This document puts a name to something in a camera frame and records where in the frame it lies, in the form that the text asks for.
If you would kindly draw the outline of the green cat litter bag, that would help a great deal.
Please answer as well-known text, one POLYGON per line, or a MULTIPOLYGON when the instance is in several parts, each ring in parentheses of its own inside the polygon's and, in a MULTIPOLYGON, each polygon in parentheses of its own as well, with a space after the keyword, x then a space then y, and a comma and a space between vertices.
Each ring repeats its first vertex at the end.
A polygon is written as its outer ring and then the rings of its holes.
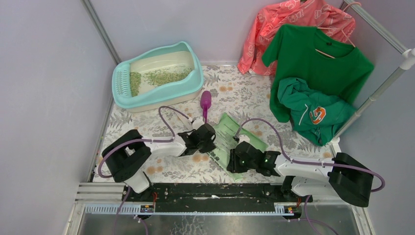
POLYGON ((216 148, 208 152, 210 158, 219 165, 220 174, 227 177, 225 180, 229 183, 269 183, 272 178, 265 177, 255 170, 249 170, 244 173, 231 173, 227 171, 230 161, 230 151, 235 149, 238 142, 234 140, 234 135, 240 125, 227 113, 222 114, 217 125, 214 126, 216 139, 214 144, 216 148))

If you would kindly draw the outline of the purple litter scoop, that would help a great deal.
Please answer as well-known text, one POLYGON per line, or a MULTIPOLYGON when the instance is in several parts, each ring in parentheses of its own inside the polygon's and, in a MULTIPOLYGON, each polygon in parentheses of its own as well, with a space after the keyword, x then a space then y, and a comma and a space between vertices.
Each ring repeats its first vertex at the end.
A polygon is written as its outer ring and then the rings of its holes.
POLYGON ((210 91, 203 91, 200 99, 200 107, 202 108, 202 117, 204 122, 208 121, 208 110, 211 107, 211 93, 210 91))

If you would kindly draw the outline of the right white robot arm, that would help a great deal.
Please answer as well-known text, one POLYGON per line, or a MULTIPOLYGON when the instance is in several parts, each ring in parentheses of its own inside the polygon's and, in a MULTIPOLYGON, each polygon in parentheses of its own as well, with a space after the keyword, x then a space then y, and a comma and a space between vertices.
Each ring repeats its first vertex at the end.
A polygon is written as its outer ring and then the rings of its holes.
POLYGON ((288 202, 298 197, 338 196, 346 203, 366 208, 374 176, 369 169, 346 153, 331 159, 287 159, 278 151, 261 151, 246 135, 230 150, 227 171, 244 173, 255 170, 270 177, 283 177, 281 197, 288 202))

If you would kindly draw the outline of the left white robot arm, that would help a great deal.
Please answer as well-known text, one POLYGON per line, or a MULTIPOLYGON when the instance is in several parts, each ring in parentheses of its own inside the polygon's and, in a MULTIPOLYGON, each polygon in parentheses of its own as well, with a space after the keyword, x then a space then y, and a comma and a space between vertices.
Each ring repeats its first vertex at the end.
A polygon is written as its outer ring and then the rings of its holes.
POLYGON ((181 157, 195 152, 207 153, 215 149, 214 128, 202 121, 193 121, 192 129, 176 133, 174 137, 145 139, 138 130, 130 130, 103 152, 103 164, 110 171, 110 177, 117 183, 125 183, 140 201, 151 197, 150 181, 140 170, 150 157, 181 157))

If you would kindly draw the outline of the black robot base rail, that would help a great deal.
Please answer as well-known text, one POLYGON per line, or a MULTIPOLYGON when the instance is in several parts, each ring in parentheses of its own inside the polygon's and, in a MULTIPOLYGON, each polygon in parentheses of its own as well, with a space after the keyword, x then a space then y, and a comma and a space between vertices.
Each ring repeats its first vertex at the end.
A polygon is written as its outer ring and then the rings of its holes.
POLYGON ((296 196, 279 184, 242 183, 153 183, 141 193, 124 188, 122 199, 127 202, 149 203, 146 212, 178 213, 295 213, 302 203, 312 201, 296 196))

